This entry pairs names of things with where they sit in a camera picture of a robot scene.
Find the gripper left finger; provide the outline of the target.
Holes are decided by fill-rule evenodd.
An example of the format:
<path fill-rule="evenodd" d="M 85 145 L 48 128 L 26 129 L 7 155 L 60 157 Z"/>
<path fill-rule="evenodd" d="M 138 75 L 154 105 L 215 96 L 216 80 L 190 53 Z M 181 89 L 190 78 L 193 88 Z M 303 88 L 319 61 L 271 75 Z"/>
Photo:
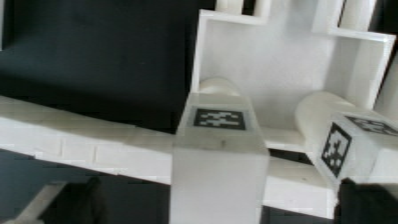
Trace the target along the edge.
<path fill-rule="evenodd" d="M 101 181 L 51 182 L 5 224 L 106 224 Z"/>

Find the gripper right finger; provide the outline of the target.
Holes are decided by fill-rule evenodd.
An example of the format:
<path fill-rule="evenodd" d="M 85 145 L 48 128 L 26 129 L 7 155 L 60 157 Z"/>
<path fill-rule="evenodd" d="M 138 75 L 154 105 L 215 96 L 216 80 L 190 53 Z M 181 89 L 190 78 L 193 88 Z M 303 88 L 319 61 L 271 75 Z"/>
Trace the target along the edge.
<path fill-rule="evenodd" d="M 341 181 L 334 224 L 398 224 L 398 183 Z"/>

